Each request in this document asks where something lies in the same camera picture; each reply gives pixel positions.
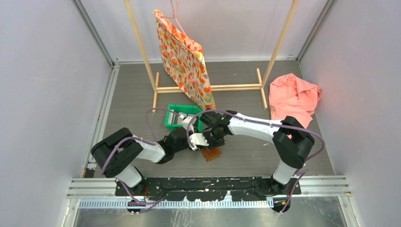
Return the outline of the brown leather card holder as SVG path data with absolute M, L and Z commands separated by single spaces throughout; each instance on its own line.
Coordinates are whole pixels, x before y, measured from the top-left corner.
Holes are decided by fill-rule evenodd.
M 202 148 L 201 152 L 207 162 L 210 162 L 210 161 L 220 157 L 222 154 L 222 152 L 219 148 L 212 148 L 212 149 Z

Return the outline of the green plastic card bin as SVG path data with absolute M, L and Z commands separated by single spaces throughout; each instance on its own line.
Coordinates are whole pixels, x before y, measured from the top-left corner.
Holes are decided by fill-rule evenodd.
M 193 117 L 201 112 L 201 109 L 194 105 L 169 104 L 168 109 L 175 112 L 175 114 L 167 112 L 165 118 L 165 126 L 171 131 L 176 127 L 182 127 L 183 120 L 188 116 Z

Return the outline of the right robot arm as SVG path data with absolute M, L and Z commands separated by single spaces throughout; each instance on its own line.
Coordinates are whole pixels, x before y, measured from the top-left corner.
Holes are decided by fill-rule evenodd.
M 288 189 L 290 178 L 303 167 L 315 143 L 310 132 L 292 116 L 265 120 L 235 111 L 211 111 L 203 113 L 200 121 L 207 126 L 203 136 L 210 148 L 224 145 L 226 135 L 249 136 L 272 143 L 280 157 L 270 178 L 270 189 L 276 194 Z

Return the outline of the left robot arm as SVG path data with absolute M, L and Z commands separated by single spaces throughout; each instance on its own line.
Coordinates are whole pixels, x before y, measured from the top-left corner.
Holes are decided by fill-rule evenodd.
M 172 160 L 175 153 L 188 148 L 183 127 L 175 128 L 155 143 L 135 137 L 128 128 L 121 128 L 95 144 L 90 152 L 105 177 L 122 181 L 132 195 L 139 196 L 145 190 L 145 183 L 142 173 L 131 165 L 134 159 L 164 164 Z

